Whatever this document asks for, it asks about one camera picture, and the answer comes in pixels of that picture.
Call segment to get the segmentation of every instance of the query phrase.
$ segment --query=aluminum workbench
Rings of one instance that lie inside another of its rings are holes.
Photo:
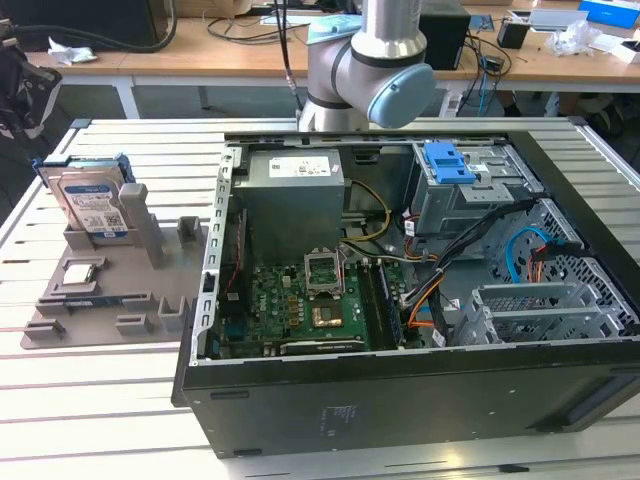
[[[526,130],[633,258],[640,177],[588,127],[564,119],[421,120],[430,133]],[[55,153],[125,152],[161,224],[206,218],[222,132],[292,130],[288,120],[94,121]],[[0,478],[639,478],[640,398],[582,433],[219,461],[189,409],[170,403],[178,343],[25,351],[22,327],[66,242],[36,179],[0,229]],[[429,428],[428,408],[423,419]]]

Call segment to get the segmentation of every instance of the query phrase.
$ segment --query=wooden desk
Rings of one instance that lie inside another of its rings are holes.
[[[530,9],[532,2],[516,0],[514,9]],[[482,13],[500,18],[504,7],[466,7],[470,13]],[[572,10],[576,2],[541,1],[538,8],[562,8]],[[496,42],[497,30],[500,22],[494,20],[496,32],[480,32],[478,36],[485,40]],[[608,30],[605,25],[594,24],[595,28]],[[633,30],[615,29],[617,35],[633,35]],[[628,65],[612,55],[605,55],[596,51],[593,57],[586,54],[556,57],[544,45],[549,34],[529,32],[520,50],[506,49],[512,60],[512,68],[504,78],[509,82],[563,82],[571,84],[608,83],[638,84],[640,83],[640,65]],[[472,70],[476,65],[473,52],[465,49],[461,58],[461,65],[465,70]]]
[[[509,8],[531,9],[532,0],[515,0]],[[540,1],[541,8],[575,9],[576,2]],[[506,7],[466,7],[470,13],[502,17]],[[224,31],[219,25],[218,31]],[[234,27],[228,34],[249,36],[273,31],[274,27],[253,25]],[[630,35],[630,30],[622,30]],[[291,65],[300,86],[306,84],[306,29],[290,34]],[[480,32],[480,37],[495,42],[497,32]],[[577,55],[555,57],[544,46],[548,34],[529,32],[520,50],[508,50],[512,69],[500,82],[504,90],[640,92],[640,65],[626,65],[612,56],[596,52],[593,57]],[[152,55],[100,53],[90,64],[57,67],[65,75],[65,84],[111,85],[118,90],[127,118],[140,118],[133,94],[134,86],[199,87],[203,104],[207,86],[285,86],[282,55],[277,43],[246,46],[210,36],[201,19],[181,19],[173,42]],[[43,53],[30,54],[37,64],[52,65]],[[477,74],[474,54],[464,49],[456,71],[436,72],[438,88],[446,90],[440,116],[457,114],[458,103]]]

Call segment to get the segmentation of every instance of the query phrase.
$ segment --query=yellow wire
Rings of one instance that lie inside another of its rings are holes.
[[[382,228],[377,232],[371,233],[369,235],[362,235],[359,237],[343,238],[342,240],[347,242],[367,242],[369,240],[375,240],[378,237],[384,235],[385,232],[389,229],[389,226],[391,225],[391,210],[389,210],[389,208],[387,207],[387,204],[384,203],[384,200],[382,199],[382,197],[378,195],[369,185],[366,185],[360,182],[359,180],[351,180],[351,183],[361,186],[367,192],[369,192],[373,197],[375,197],[375,199],[378,200],[378,202],[380,202],[380,205],[382,205],[382,208],[384,208],[384,213],[386,215],[386,218],[384,221],[384,225],[382,225]]]

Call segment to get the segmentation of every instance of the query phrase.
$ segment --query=blue hard drive label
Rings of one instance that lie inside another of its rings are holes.
[[[127,224],[112,203],[114,193],[108,185],[68,185],[64,192],[87,233],[103,238],[127,235]]]

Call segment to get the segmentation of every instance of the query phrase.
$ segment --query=sticker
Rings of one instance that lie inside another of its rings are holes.
[[[276,157],[269,160],[270,178],[330,176],[329,157]]]
[[[471,172],[486,172],[486,173],[489,173],[489,168],[484,163],[469,164],[469,165],[467,165],[467,168]]]
[[[65,187],[64,191],[88,233],[119,237],[128,231],[122,213],[110,202],[113,193],[107,185],[75,185]]]
[[[452,311],[461,310],[461,309],[462,307],[460,306],[459,298],[454,298],[453,300],[451,300],[450,304],[442,308],[442,310],[445,312],[452,312]]]
[[[358,418],[358,405],[325,407],[320,411],[320,436],[347,436]]]
[[[93,307],[93,302],[65,302],[67,307]]]
[[[444,339],[442,334],[437,330],[433,331],[432,338],[433,338],[433,341],[436,343],[436,345],[438,345],[440,348],[444,347],[447,344],[447,341]]]
[[[404,231],[406,232],[407,236],[415,237],[416,236],[416,225],[415,225],[415,223],[413,223],[412,220],[405,220],[404,221]]]

